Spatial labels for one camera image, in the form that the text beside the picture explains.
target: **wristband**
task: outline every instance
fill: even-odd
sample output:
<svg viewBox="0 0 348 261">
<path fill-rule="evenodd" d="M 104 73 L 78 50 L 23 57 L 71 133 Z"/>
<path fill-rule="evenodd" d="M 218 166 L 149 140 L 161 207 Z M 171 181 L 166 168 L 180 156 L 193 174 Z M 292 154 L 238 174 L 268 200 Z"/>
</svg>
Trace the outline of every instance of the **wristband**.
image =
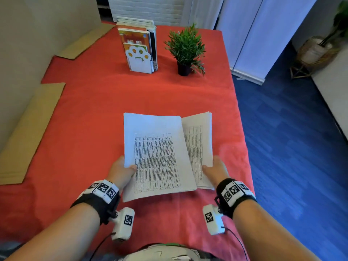
<svg viewBox="0 0 348 261">
<path fill-rule="evenodd" d="M 257 202 L 254 193 L 243 182 L 234 179 L 221 181 L 216 188 L 216 193 L 215 202 L 220 212 L 229 216 L 231 219 L 233 218 L 235 209 L 241 202 L 245 200 Z"/>
<path fill-rule="evenodd" d="M 110 181 L 99 180 L 85 189 L 71 207 L 82 202 L 87 203 L 98 212 L 100 224 L 108 224 L 110 217 L 115 218 L 114 215 L 119 201 L 118 187 Z"/>
</svg>

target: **person's left arm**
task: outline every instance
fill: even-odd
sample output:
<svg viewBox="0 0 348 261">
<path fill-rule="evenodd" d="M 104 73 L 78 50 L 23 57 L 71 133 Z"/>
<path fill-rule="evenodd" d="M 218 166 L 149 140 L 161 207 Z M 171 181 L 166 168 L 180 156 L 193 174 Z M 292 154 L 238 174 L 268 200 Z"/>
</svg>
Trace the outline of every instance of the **person's left arm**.
<svg viewBox="0 0 348 261">
<path fill-rule="evenodd" d="M 122 156 L 111 166 L 106 180 L 114 183 L 121 193 L 135 171 L 135 165 L 124 168 Z M 97 234 L 99 226 L 98 212 L 87 203 L 77 204 L 6 260 L 80 260 Z"/>
</svg>

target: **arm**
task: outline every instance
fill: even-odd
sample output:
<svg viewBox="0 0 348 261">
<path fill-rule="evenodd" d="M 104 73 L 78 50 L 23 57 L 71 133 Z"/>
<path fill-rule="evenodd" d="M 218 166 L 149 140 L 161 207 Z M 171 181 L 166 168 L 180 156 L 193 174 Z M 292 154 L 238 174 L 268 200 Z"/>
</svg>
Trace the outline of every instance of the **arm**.
<svg viewBox="0 0 348 261">
<path fill-rule="evenodd" d="M 212 167 L 203 166 L 202 170 L 215 189 L 221 181 L 230 178 L 218 156 L 214 156 Z M 253 200 L 241 202 L 230 217 L 251 261 L 319 260 Z"/>
<path fill-rule="evenodd" d="M 121 192 L 135 171 L 135 165 L 124 168 L 124 157 L 120 157 L 111 166 L 106 180 L 114 183 Z M 99 226 L 97 211 L 86 203 L 77 204 L 7 260 L 80 260 L 97 234 Z"/>
</svg>

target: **person's right arm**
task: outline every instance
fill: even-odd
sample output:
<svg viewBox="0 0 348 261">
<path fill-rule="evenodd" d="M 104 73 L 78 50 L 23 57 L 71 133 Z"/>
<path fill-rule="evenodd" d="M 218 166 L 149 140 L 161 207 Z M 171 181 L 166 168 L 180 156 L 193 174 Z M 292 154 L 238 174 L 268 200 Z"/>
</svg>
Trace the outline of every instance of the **person's right arm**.
<svg viewBox="0 0 348 261">
<path fill-rule="evenodd" d="M 212 167 L 202 166 L 202 170 L 215 189 L 230 178 L 218 156 Z M 251 261 L 320 260 L 253 200 L 241 202 L 232 217 Z"/>
</svg>

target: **cardboard flap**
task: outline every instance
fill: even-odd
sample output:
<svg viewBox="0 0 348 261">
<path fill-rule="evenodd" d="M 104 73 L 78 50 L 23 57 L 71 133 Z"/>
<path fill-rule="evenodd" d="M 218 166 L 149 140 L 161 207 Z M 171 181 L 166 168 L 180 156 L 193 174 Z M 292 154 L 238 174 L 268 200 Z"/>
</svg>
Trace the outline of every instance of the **cardboard flap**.
<svg viewBox="0 0 348 261">
<path fill-rule="evenodd" d="M 65 83 L 42 84 L 0 153 L 0 185 L 22 183 Z"/>
<path fill-rule="evenodd" d="M 75 42 L 67 46 L 62 52 L 58 53 L 58 57 L 67 58 L 67 59 L 76 59 L 82 52 L 89 48 L 94 42 L 99 38 L 109 32 L 115 25 L 103 24 L 92 31 L 88 32 L 86 35 L 83 35 Z"/>
</svg>

